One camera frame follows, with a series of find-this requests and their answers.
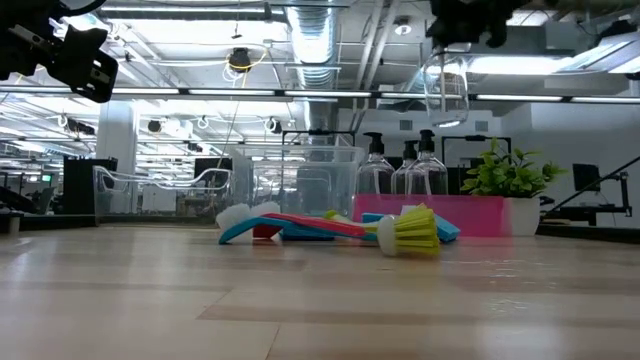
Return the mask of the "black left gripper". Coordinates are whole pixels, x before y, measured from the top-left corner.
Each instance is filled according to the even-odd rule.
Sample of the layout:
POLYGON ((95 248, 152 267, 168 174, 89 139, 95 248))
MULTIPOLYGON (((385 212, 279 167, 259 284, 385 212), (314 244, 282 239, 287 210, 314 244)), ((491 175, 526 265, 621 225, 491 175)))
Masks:
POLYGON ((70 90, 96 103, 111 100, 118 62, 101 50, 108 32, 69 25, 64 40, 53 34, 68 6, 61 0, 0 0, 0 81, 12 73, 32 76, 38 65, 70 90))

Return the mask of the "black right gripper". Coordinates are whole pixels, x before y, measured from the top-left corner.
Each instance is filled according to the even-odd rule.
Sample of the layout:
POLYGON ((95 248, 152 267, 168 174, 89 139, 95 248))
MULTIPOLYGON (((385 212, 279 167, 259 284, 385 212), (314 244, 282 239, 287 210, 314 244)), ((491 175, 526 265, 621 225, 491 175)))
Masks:
POLYGON ((434 16, 428 29, 434 47, 478 43, 481 35, 488 33, 485 44, 498 48, 507 40, 511 7, 506 0, 434 0, 434 16))

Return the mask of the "green dish brush yellow bristles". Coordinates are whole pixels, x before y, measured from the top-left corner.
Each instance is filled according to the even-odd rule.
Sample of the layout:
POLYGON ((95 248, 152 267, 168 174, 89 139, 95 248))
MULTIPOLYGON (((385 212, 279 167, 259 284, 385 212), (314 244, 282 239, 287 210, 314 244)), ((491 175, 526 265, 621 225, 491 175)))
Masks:
POLYGON ((363 228, 360 240, 375 242, 386 256, 437 255, 440 240, 437 234, 435 213, 424 204, 410 206, 401 215, 383 215, 368 223, 356 223, 328 211, 325 219, 363 228))

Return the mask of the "black monitor on arm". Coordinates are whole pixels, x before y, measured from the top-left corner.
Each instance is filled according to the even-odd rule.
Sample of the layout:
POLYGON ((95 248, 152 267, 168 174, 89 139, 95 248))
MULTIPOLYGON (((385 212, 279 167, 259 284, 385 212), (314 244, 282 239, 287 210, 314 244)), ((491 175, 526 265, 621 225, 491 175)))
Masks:
POLYGON ((573 179, 574 179, 574 188, 575 190, 582 194, 584 192, 593 192, 601 195, 601 184, 608 180, 617 181, 620 185, 621 190, 621 204, 598 204, 598 205, 615 205, 615 206, 624 206, 624 207, 632 207, 629 201, 629 191, 628 191, 628 178, 629 174, 627 171, 618 171, 612 174, 601 176, 599 172, 599 167, 593 164, 573 164, 573 179))

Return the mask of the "black metal stand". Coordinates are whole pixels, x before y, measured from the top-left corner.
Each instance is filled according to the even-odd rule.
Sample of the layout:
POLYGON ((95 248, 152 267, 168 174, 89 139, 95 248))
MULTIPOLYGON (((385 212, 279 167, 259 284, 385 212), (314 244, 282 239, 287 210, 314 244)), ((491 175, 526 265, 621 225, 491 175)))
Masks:
POLYGON ((512 146, 512 139, 511 137, 489 137, 486 135, 464 135, 464 136, 443 136, 441 137, 441 145, 440 145, 440 149, 441 149, 441 159, 443 164, 446 165, 446 154, 447 154, 447 147, 446 147, 446 141, 447 140, 463 140, 465 142, 485 142, 485 141, 490 141, 490 140, 501 140, 504 141, 506 143, 507 146, 507 152, 509 154, 512 154, 513 152, 513 146, 512 146))

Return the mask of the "clear shallow plastic tray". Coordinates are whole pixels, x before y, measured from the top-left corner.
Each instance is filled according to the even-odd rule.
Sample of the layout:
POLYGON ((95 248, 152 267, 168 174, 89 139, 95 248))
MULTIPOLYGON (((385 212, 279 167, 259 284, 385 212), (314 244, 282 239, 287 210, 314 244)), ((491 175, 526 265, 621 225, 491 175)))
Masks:
POLYGON ((100 222, 174 222, 212 224, 231 204, 231 186, 212 188, 193 175, 119 173, 96 166, 95 216, 100 222))

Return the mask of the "black cabinet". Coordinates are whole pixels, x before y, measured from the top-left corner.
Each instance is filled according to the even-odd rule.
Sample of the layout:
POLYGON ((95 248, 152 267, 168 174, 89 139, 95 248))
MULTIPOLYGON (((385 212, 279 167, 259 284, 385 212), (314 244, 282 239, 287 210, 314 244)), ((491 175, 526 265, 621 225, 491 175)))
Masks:
POLYGON ((116 158, 92 159, 65 157, 63 161, 62 207, 66 215, 94 215, 93 167, 115 171, 116 158))

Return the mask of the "black ceiling device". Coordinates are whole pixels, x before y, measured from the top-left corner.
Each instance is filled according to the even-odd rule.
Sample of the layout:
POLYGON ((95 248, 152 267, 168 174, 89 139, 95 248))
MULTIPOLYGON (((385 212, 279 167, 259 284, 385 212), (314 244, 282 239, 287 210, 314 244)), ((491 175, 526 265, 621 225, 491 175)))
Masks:
POLYGON ((252 67, 249 49, 242 47, 233 48, 227 59, 227 64, 229 69, 235 73, 247 73, 252 67))

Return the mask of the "black screen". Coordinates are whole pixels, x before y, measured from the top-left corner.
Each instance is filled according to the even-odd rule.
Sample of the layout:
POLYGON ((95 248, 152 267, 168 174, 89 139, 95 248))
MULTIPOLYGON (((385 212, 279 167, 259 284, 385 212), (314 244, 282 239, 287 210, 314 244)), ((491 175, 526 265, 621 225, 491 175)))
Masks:
POLYGON ((228 184, 233 171, 233 160, 228 157, 197 158, 194 178, 208 187, 221 188, 228 184))

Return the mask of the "pink plastic tray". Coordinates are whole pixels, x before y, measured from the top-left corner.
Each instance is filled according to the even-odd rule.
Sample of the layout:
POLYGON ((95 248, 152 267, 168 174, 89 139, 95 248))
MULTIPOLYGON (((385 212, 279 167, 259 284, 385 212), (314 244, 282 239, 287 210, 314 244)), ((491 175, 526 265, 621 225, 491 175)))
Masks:
POLYGON ((404 206, 424 204, 461 230, 466 237, 499 237, 511 234, 506 202, 502 197, 467 195, 357 194, 353 218, 363 213, 399 215, 404 206))

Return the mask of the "green plant in white pot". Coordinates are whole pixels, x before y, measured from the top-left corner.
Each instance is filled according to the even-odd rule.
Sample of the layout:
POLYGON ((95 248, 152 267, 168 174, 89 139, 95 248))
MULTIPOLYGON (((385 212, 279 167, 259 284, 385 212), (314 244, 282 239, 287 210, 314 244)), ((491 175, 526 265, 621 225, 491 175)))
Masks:
POLYGON ((467 171, 460 190, 473 196, 501 197, 512 236, 534 236, 540 222, 540 199, 557 177, 566 173, 551 161, 542 165, 532 160, 535 151, 504 149, 497 138, 480 155, 480 163, 467 171))

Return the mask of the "clear plastic bin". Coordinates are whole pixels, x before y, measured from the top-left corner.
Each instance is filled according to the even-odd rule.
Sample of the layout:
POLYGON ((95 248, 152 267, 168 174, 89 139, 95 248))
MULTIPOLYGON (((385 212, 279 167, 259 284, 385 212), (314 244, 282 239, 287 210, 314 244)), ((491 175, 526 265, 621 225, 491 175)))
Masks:
POLYGON ((232 160, 233 201, 251 207, 274 202, 283 213, 322 217, 353 212, 356 173, 364 150, 350 146, 237 145, 232 160))

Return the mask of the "black background desk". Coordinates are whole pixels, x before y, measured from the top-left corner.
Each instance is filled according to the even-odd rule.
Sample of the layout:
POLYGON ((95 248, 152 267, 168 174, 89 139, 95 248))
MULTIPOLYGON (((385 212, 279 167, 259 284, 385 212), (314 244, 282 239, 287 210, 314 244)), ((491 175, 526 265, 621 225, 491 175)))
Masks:
POLYGON ((596 226, 597 215, 600 213, 624 214, 626 217, 631 217, 633 208, 615 205, 566 206, 555 210, 543 211, 541 218, 544 220, 564 219, 571 222, 587 222, 589 226, 596 226))

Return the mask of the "silver corrugated duct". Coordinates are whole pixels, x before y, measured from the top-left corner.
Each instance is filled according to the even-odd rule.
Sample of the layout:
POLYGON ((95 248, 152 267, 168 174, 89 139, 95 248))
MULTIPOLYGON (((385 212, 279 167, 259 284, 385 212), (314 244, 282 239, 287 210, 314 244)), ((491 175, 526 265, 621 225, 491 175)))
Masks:
POLYGON ((291 46, 303 89, 334 87, 338 10, 327 6, 295 6, 286 9, 291 26, 291 46))

